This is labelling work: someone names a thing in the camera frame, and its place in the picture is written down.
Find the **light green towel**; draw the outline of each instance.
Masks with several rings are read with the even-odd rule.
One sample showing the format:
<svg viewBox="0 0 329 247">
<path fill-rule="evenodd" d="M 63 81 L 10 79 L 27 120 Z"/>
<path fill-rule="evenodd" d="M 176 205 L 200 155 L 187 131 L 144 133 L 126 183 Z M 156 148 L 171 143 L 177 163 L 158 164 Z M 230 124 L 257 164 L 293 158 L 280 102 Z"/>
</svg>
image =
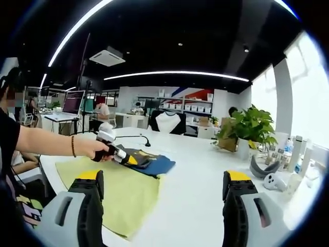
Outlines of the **light green towel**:
<svg viewBox="0 0 329 247">
<path fill-rule="evenodd" d="M 160 179 L 118 163 L 97 163 L 84 157 L 76 161 L 56 163 L 56 168 L 66 188 L 85 171 L 103 170 L 103 225 L 127 238 L 141 227 L 143 219 L 158 199 Z"/>
</svg>

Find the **microphone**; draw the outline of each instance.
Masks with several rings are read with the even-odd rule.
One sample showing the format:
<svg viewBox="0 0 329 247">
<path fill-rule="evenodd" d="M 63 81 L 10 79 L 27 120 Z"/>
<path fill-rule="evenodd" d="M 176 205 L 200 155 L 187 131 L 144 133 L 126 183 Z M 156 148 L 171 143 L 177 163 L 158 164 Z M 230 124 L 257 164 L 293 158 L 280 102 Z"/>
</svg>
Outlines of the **microphone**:
<svg viewBox="0 0 329 247">
<path fill-rule="evenodd" d="M 144 135 L 124 135 L 124 136 L 117 136 L 117 138 L 123 138 L 123 137 L 144 137 L 146 139 L 146 141 L 147 141 L 145 143 L 145 146 L 146 147 L 150 147 L 151 146 L 149 139 L 146 136 L 144 136 Z"/>
</svg>

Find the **bracelet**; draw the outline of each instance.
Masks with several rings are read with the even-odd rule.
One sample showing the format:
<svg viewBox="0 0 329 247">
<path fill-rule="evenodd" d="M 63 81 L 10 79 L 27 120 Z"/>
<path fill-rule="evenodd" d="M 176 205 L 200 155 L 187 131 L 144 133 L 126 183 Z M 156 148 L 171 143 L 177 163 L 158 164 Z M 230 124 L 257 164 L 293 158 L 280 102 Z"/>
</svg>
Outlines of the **bracelet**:
<svg viewBox="0 0 329 247">
<path fill-rule="evenodd" d="M 74 158 L 76 158 L 77 156 L 76 156 L 76 153 L 74 152 L 74 135 L 72 136 L 72 142 L 71 142 L 71 144 L 72 144 L 72 154 L 73 154 L 73 156 L 74 156 Z"/>
</svg>

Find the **hand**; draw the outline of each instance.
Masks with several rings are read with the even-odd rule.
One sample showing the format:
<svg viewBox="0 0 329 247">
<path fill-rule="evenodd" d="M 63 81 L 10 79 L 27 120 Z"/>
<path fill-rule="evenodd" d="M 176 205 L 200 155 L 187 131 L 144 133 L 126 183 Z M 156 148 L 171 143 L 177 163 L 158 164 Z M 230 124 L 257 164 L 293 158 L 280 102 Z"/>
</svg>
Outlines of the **hand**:
<svg viewBox="0 0 329 247">
<path fill-rule="evenodd" d="M 79 140 L 81 142 L 79 152 L 76 155 L 84 155 L 91 159 L 95 158 L 96 151 L 106 151 L 108 152 L 108 146 L 97 140 Z M 102 161 L 112 160 L 113 156 L 104 156 Z"/>
</svg>

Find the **air conditioner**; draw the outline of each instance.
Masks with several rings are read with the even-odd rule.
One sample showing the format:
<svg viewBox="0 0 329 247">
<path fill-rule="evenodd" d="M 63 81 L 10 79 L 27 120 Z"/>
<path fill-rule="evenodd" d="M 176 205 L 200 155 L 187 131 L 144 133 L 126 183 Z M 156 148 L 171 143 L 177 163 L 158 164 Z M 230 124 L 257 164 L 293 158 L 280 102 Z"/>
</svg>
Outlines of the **air conditioner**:
<svg viewBox="0 0 329 247">
<path fill-rule="evenodd" d="M 108 50 L 102 50 L 99 53 L 93 55 L 89 59 L 91 61 L 96 62 L 96 63 L 103 64 L 107 67 L 125 62 L 124 59 L 122 59 L 121 57 L 113 54 L 112 52 L 109 52 Z"/>
</svg>

